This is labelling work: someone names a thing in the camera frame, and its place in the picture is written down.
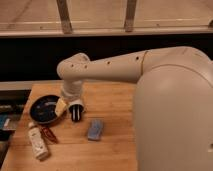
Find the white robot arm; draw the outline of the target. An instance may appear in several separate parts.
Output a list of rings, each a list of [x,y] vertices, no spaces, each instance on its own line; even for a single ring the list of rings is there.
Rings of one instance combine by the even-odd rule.
[[[213,171],[213,60],[178,46],[92,61],[75,54],[57,66],[61,98],[71,106],[86,80],[135,85],[138,171]]]

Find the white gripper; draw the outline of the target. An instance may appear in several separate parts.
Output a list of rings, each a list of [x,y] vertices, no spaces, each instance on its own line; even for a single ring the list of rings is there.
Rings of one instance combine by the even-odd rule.
[[[61,97],[65,101],[79,99],[82,94],[82,85],[82,81],[63,81],[61,86]],[[61,116],[67,108],[67,103],[62,98],[59,98],[56,103],[55,114],[57,116]]]

